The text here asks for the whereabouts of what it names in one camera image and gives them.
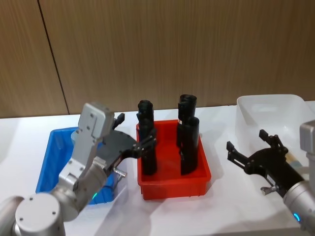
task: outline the blue led light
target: blue led light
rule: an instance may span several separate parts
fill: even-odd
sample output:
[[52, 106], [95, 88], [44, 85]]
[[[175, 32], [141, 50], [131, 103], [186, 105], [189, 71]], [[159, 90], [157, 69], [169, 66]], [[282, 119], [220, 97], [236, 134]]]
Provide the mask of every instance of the blue led light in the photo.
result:
[[301, 221], [301, 219], [300, 219], [300, 217], [299, 217], [299, 215], [297, 213], [294, 213], [293, 216], [298, 222]]

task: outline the blue plastic bin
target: blue plastic bin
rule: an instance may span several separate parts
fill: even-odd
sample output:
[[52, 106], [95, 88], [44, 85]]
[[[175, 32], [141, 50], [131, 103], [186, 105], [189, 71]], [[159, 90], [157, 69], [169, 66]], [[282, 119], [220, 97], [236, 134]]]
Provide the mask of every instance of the blue plastic bin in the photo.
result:
[[[59, 173], [71, 158], [73, 151], [71, 133], [76, 129], [77, 127], [51, 131], [36, 193], [50, 192], [57, 185]], [[101, 191], [93, 197], [90, 205], [107, 203], [112, 200], [114, 200], [113, 174], [108, 177], [106, 185]]]

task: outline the red plastic bin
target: red plastic bin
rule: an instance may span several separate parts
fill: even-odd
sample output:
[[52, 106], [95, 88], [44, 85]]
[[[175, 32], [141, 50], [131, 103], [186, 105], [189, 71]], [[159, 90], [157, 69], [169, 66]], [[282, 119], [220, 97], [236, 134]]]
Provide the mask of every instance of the red plastic bin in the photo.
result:
[[157, 172], [143, 175], [138, 159], [138, 184], [144, 200], [200, 196], [206, 194], [211, 173], [201, 139], [198, 142], [198, 166], [188, 175], [181, 175], [181, 158], [176, 146], [177, 120], [154, 122], [157, 130]]

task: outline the white table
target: white table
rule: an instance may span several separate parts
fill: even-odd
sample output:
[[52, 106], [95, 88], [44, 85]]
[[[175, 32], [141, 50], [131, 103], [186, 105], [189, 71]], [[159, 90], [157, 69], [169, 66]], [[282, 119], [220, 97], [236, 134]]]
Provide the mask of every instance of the white table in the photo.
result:
[[[315, 102], [308, 102], [315, 110]], [[306, 236], [282, 198], [263, 196], [264, 178], [249, 176], [227, 160], [227, 141], [235, 137], [236, 106], [197, 108], [202, 143], [210, 165], [211, 187], [205, 196], [144, 201], [136, 179], [136, 160], [119, 195], [107, 204], [86, 207], [65, 223], [67, 236], [284, 235]], [[177, 110], [155, 111], [155, 120], [176, 119]], [[77, 126], [79, 115], [0, 119], [0, 202], [35, 192], [50, 131]], [[127, 112], [119, 130], [135, 138], [136, 112]]]

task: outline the wood panel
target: wood panel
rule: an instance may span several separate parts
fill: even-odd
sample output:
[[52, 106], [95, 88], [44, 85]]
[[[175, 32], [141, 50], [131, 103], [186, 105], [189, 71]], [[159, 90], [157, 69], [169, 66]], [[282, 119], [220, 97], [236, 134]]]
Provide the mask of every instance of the wood panel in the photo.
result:
[[67, 114], [36, 0], [0, 1], [0, 117]]
[[315, 99], [314, 0], [40, 0], [71, 113]]

